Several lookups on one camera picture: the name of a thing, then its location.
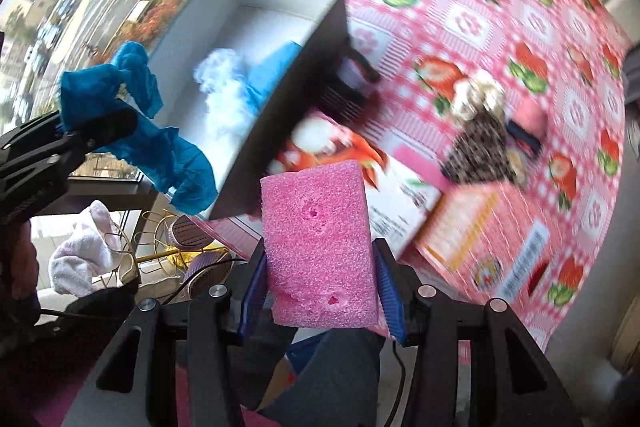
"box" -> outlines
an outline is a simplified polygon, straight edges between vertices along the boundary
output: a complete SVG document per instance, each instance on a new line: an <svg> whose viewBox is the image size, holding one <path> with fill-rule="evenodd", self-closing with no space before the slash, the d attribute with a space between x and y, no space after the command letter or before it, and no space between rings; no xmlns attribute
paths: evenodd
<svg viewBox="0 0 640 427"><path fill-rule="evenodd" d="M294 129L270 172L357 160L362 166L371 237L384 237L396 259L440 198L436 187L351 129L314 111Z"/></svg>
<svg viewBox="0 0 640 427"><path fill-rule="evenodd" d="M445 194L415 246L465 299L507 301L517 313L561 247L558 222L508 182L459 185Z"/></svg>
<svg viewBox="0 0 640 427"><path fill-rule="evenodd" d="M214 168L218 199L200 213L219 219L253 212L260 178L285 140L318 99L328 72L348 44L344 0L190 0L155 48L149 68L164 107L158 126L175 126ZM215 48L231 48L251 68L294 41L302 46L248 135L225 144L207 136L206 95L194 68Z"/></svg>

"pink checkered pattern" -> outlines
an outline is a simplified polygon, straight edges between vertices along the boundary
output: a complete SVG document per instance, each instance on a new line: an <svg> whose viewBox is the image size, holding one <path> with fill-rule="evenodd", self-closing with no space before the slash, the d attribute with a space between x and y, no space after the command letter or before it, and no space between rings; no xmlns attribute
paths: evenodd
<svg viewBox="0 0 640 427"><path fill-rule="evenodd" d="M580 284L584 281L613 211L620 169L607 175L597 155L604 129L622 151L623 86L604 66L602 47L608 44L622 64L630 41L608 12L601 6L590 10L584 0L552 0L551 6L539 0L500 0L497 5L490 0L415 0L412 6L399 7L383 0L347 0L347 5L354 45L383 77L383 108L361 128L372 142L391 131L417 150L446 157L460 130L446 113L437 112L436 94L415 73L415 61L425 55L452 62L465 74L478 68L489 71L506 90L508 114L532 96L548 112L547 138L541 158L530 168L527 194L558 219L564 237L529 306L520 313L544 348L571 304L550 301L549 288L558 283L571 257L582 268ZM519 42L545 61L546 92L530 92L510 73ZM567 46L588 60L593 87L583 84ZM568 210L559 207L560 189L549 169L549 160L558 153L570 159L576 174L577 194ZM255 246L255 233L245 232L250 239L241 245L242 227L227 221L210 223L207 231L231 248Z"/></svg>

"white towel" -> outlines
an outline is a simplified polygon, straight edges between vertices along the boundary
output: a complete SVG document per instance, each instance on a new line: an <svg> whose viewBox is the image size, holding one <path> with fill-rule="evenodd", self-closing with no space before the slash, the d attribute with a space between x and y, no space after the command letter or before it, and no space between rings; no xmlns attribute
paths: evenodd
<svg viewBox="0 0 640 427"><path fill-rule="evenodd" d="M73 234L49 259L52 288L61 295L89 295L95 291L94 276L118 267L121 249L122 240L107 207L101 201L94 201L80 212Z"/></svg>

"barcode sticker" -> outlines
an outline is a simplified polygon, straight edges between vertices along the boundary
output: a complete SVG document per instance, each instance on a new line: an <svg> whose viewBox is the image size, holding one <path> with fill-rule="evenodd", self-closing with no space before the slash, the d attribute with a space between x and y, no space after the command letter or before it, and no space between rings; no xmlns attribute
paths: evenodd
<svg viewBox="0 0 640 427"><path fill-rule="evenodd" d="M527 236L516 262L511 267L511 272L504 278L500 289L495 297L512 302L522 285L527 281L531 272L538 263L542 251L545 250L549 241L549 229L538 220L533 222L531 231Z"/></svg>

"open cardboard box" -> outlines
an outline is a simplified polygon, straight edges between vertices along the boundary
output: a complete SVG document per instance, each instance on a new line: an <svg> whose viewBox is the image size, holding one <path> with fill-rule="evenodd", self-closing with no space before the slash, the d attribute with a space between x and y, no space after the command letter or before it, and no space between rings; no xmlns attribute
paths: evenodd
<svg viewBox="0 0 640 427"><path fill-rule="evenodd" d="M155 48L149 68L158 78L164 107L154 118L176 126L214 168L218 199L204 219L253 212L260 178L295 125L314 105L328 73L348 44L344 0L190 0ZM289 41L302 46L239 150L207 133L206 95L194 68L215 48L231 48L247 68Z"/></svg>

